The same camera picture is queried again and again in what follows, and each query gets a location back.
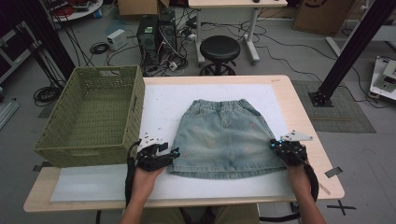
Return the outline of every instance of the stool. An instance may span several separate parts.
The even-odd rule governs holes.
[[[202,56],[212,62],[201,69],[200,76],[202,74],[221,76],[227,72],[229,76],[235,76],[235,71],[226,63],[231,62],[236,66],[233,60],[241,51],[236,40],[225,35],[214,35],[201,43],[200,51]]]

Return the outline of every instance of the table leg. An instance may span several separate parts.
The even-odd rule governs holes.
[[[248,28],[248,33],[247,35],[244,35],[244,39],[247,42],[247,48],[250,52],[251,58],[252,58],[252,64],[258,62],[260,60],[259,54],[257,53],[256,48],[253,45],[252,37],[254,33],[254,27],[256,26],[256,18],[259,13],[259,9],[257,7],[254,7],[251,12],[251,18],[250,18],[250,26]]]
[[[203,63],[205,63],[205,58],[204,56],[202,56],[201,51],[199,50],[199,48],[201,47],[201,9],[197,10],[197,30],[196,30],[197,34],[195,37],[195,47],[197,50],[197,57],[198,57],[198,64],[201,65]]]

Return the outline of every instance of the denim skirt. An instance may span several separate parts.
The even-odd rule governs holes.
[[[264,117],[245,99],[196,100],[180,120],[172,148],[180,157],[172,175],[236,179],[284,170],[270,148],[274,138]]]

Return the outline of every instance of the green plastic basket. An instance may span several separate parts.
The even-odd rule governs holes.
[[[56,167],[125,163],[139,139],[144,94],[139,66],[76,68],[35,152]]]

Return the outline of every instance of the white paper sheet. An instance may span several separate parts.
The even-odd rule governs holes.
[[[145,133],[171,146],[181,116],[193,100],[246,99],[262,113],[276,138],[288,130],[270,85],[147,85],[140,137]],[[53,202],[124,200],[126,165],[64,168]],[[286,172],[233,180],[194,179],[163,172],[151,200],[292,195]]]

